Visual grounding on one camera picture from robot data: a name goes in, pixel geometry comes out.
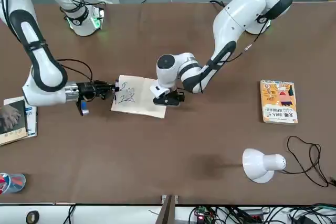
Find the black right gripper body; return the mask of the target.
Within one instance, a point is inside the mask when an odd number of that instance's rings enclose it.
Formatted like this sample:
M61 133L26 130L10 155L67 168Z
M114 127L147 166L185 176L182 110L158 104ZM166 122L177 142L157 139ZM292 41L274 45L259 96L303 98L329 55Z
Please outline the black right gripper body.
M77 82L76 85L78 87L80 96L95 96L96 95L96 89L95 89L94 83Z

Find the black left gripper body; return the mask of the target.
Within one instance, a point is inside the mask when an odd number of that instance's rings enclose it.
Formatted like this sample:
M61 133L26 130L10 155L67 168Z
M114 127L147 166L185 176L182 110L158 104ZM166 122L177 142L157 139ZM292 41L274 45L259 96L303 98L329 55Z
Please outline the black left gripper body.
M179 98L181 102L185 101L185 95L183 91L173 91L169 94L170 98Z

